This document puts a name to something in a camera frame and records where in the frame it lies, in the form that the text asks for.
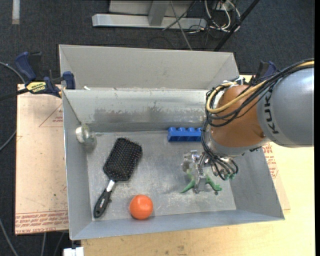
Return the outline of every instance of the hairbrush handle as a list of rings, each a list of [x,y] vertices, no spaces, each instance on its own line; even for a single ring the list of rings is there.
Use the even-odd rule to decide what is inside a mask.
[[[111,192],[112,192],[112,187],[114,186],[115,181],[110,180],[108,183],[108,186],[106,189],[102,192],[100,195],[99,199],[96,201],[94,210],[93,210],[93,217],[95,219],[100,218],[102,214],[105,212],[107,205],[110,200]]]

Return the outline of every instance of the wire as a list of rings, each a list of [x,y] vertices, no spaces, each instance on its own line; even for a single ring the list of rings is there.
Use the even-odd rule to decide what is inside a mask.
[[[56,256],[56,254],[57,254],[57,252],[58,252],[58,249],[59,249],[59,245],[60,245],[60,243],[61,243],[61,241],[62,241],[62,238],[64,237],[65,233],[66,233],[66,232],[62,232],[62,235],[60,236],[60,239],[59,239],[59,241],[58,241],[58,243],[57,243],[57,245],[56,245],[56,247],[55,247],[55,249],[54,249],[53,256]]]
[[[206,11],[206,14],[208,15],[209,19],[211,20],[212,19],[212,16],[209,12],[209,8],[208,8],[208,1],[207,0],[204,0],[204,7],[205,7],[205,11]]]
[[[15,256],[19,256],[19,255],[17,254],[14,246],[12,245],[12,243],[11,243],[8,235],[7,235],[6,229],[5,229],[5,227],[4,227],[4,225],[3,225],[2,221],[1,221],[1,218],[0,218],[0,226],[1,226],[2,232],[3,232],[3,234],[4,234],[4,237],[5,237],[6,241],[7,241],[7,243],[8,243],[8,245],[9,245],[10,248],[11,248],[11,251],[13,252],[13,254],[14,254]]]
[[[9,66],[7,63],[1,62],[0,61],[0,65],[5,66],[6,68],[12,70],[20,79],[21,81],[25,84],[26,81],[24,80],[24,78],[18,73],[18,71],[16,71],[13,67]]]
[[[257,104],[258,101],[260,101],[263,97],[262,93],[264,92],[267,93],[267,91],[269,89],[271,89],[277,82],[279,79],[282,79],[298,70],[301,69],[305,69],[308,67],[313,67],[314,66],[314,58],[311,59],[306,59],[303,61],[300,61],[298,63],[295,63],[287,68],[285,68],[284,70],[273,74],[270,78],[258,83],[258,81],[261,81],[262,78],[258,79],[258,81],[256,81],[256,83],[258,83],[257,85],[252,85],[247,87],[244,91],[242,91],[236,98],[234,98],[232,101],[228,102],[227,104],[218,107],[218,108],[213,108],[215,99],[216,99],[216,95],[221,92],[224,91],[225,88],[230,87],[231,85],[233,85],[235,82],[226,82],[223,83],[219,86],[217,86],[216,88],[213,88],[212,90],[208,91],[206,94],[206,104],[205,104],[205,114],[206,114],[206,119],[208,121],[208,123],[213,126],[213,127],[222,127],[225,126],[227,124],[229,124],[231,121],[233,121],[236,118],[240,118],[242,117],[245,113],[247,113],[255,104]],[[240,99],[243,99],[244,97],[247,97],[243,103],[236,108],[235,110],[224,114],[224,115],[218,115],[219,113],[221,113],[222,111],[228,109],[231,105],[235,104],[237,101],[239,101]],[[251,104],[253,101],[256,101],[253,105],[251,105],[249,107],[249,109],[247,109],[245,111],[245,113],[242,113],[239,116],[240,111],[246,107],[247,105]],[[225,122],[222,123],[215,123],[214,120],[223,120]]]
[[[298,64],[297,66],[295,66],[294,68],[303,68],[305,66],[310,66],[310,65],[314,65],[314,60],[313,61],[307,61],[305,63],[301,63],[301,64]],[[256,91],[258,91],[260,88],[264,88],[263,86],[265,84],[268,84],[270,83],[274,77],[271,77],[270,79],[267,79],[267,80],[264,80],[263,82],[255,85],[255,86],[252,86],[250,87],[245,93],[241,93],[239,96],[237,96],[236,98],[234,98],[233,100],[231,100],[230,102],[228,102],[227,104],[219,107],[219,108],[215,108],[215,109],[212,109],[211,106],[210,106],[210,102],[211,100],[213,99],[213,97],[217,94],[217,91],[221,88],[221,86],[226,86],[226,87],[230,87],[231,85],[235,85],[237,84],[236,82],[228,82],[228,83],[223,83],[221,85],[219,85],[216,89],[214,89],[212,91],[212,93],[209,95],[208,97],[208,100],[207,100],[207,103],[206,103],[206,109],[207,111],[209,111],[210,113],[218,113],[218,112],[221,112],[221,111],[224,111],[226,110],[227,108],[229,108],[231,105],[233,105],[234,103],[238,102],[239,100],[241,100],[242,98],[248,96],[249,94],[251,93],[254,93]]]
[[[193,1],[193,2],[191,3],[190,7],[178,18],[178,21],[180,21],[181,18],[183,18],[183,17],[191,10],[191,8],[195,6],[196,2],[197,2],[197,1]],[[171,28],[173,25],[175,25],[178,21],[177,21],[177,20],[174,21],[174,22],[171,23],[169,26],[167,26],[167,27],[165,27],[164,29],[162,29],[162,31],[165,31],[165,30],[167,30],[167,29],[170,29],[170,28]]]
[[[187,39],[187,37],[186,37],[186,35],[185,35],[184,30],[183,30],[182,27],[181,27],[181,24],[180,24],[179,20],[178,20],[178,17],[177,17],[175,8],[174,8],[174,4],[172,3],[172,0],[170,1],[170,3],[171,3],[172,11],[173,11],[173,13],[174,13],[176,22],[177,22],[178,25],[179,25],[179,28],[180,28],[180,30],[181,30],[181,33],[182,33],[183,37],[184,37],[184,40],[186,41],[186,44],[188,45],[190,51],[192,51],[192,48],[191,48],[191,46],[190,46],[190,43],[189,43],[189,41],[188,41],[188,39]]]
[[[13,72],[21,79],[21,81],[22,81],[24,84],[26,84],[26,81],[24,80],[24,78],[23,78],[23,77],[18,73],[18,71],[16,71],[13,67],[11,67],[11,66],[9,66],[8,64],[6,64],[6,63],[4,63],[4,62],[1,62],[1,61],[0,61],[0,65],[3,65],[4,67],[6,67],[6,68],[10,69],[11,71],[13,71]],[[15,131],[13,132],[13,134],[9,137],[9,139],[0,147],[0,151],[3,150],[3,149],[5,148],[5,146],[15,137],[16,133],[17,133],[17,130],[15,130]],[[1,230],[2,230],[2,232],[3,232],[3,234],[4,234],[4,237],[5,237],[5,239],[6,239],[6,242],[7,242],[8,245],[10,246],[11,251],[13,252],[13,254],[14,254],[15,256],[19,256],[19,255],[17,254],[17,252],[16,252],[13,244],[11,243],[9,237],[8,237],[8,234],[7,234],[6,229],[5,229],[5,227],[4,227],[3,223],[2,223],[1,218],[0,218],[0,226],[1,226]],[[43,255],[44,255],[45,244],[46,244],[46,236],[47,236],[47,233],[44,233],[44,235],[43,235],[43,241],[42,241],[42,248],[41,248],[41,255],[40,255],[40,256],[43,256]]]
[[[14,138],[16,135],[17,130],[14,131],[14,133],[8,138],[8,140],[0,147],[0,151],[5,148],[5,146]]]
[[[47,233],[45,232],[43,234],[43,241],[42,241],[42,248],[41,248],[41,254],[40,256],[44,256],[45,253],[45,245],[46,245],[46,238],[47,238]]]

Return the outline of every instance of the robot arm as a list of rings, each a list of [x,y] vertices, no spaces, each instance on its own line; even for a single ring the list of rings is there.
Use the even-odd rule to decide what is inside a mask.
[[[218,92],[223,95],[214,106]],[[272,141],[314,144],[314,60],[305,60],[256,85],[227,82],[207,93],[204,148],[233,158]]]

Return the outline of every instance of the blue lego brick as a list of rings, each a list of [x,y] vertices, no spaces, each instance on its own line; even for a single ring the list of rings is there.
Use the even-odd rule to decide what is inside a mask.
[[[200,142],[202,128],[170,127],[168,129],[168,142]]]

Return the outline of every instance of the gray metal bin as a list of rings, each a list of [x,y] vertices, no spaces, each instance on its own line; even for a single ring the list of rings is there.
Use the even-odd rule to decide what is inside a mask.
[[[61,73],[75,75],[64,90],[63,125],[72,240],[198,229],[283,220],[262,151],[235,159],[234,180],[212,177],[222,187],[196,194],[180,191],[188,179],[183,154],[202,152],[200,142],[168,142],[169,127],[201,127],[208,88],[239,73],[232,53],[60,45]],[[88,125],[96,147],[86,150],[76,129]],[[128,181],[117,182],[105,214],[93,208],[108,182],[103,165],[116,138],[142,145],[142,158]],[[133,219],[129,203],[148,195],[153,213]]]

